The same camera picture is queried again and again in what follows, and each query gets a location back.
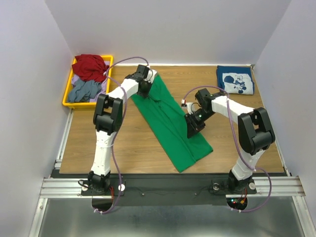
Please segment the green t shirt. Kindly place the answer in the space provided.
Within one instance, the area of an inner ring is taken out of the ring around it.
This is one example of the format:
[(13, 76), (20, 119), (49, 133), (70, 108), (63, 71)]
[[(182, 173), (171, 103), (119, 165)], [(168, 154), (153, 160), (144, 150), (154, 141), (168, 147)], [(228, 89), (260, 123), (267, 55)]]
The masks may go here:
[(132, 100), (178, 172), (213, 152), (203, 135), (187, 137), (185, 113), (159, 75), (148, 97), (135, 94)]

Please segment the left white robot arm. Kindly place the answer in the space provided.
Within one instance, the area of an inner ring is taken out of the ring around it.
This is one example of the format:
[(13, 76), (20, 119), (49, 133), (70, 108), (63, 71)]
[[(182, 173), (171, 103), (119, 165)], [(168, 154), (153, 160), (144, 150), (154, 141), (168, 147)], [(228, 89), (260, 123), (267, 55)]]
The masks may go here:
[(96, 149), (87, 181), (92, 190), (106, 192), (110, 188), (112, 147), (123, 122), (123, 105), (135, 94), (148, 96), (155, 76), (150, 66), (138, 65), (136, 72), (127, 75), (116, 89), (98, 96), (93, 116)]

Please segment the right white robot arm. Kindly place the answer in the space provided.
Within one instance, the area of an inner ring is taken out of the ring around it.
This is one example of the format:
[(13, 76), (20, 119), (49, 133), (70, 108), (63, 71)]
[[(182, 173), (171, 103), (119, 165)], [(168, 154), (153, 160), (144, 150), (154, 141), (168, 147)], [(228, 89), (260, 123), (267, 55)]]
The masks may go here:
[(185, 99), (181, 101), (181, 106), (187, 110), (184, 118), (188, 138), (201, 132), (205, 128), (205, 121), (214, 114), (227, 117), (230, 126), (237, 124), (238, 131), (233, 131), (232, 134), (238, 158), (228, 174), (227, 186), (230, 192), (242, 191), (257, 170), (259, 158), (276, 140), (267, 110), (237, 103), (223, 89), (211, 94), (208, 86), (198, 86), (195, 99), (198, 109)]

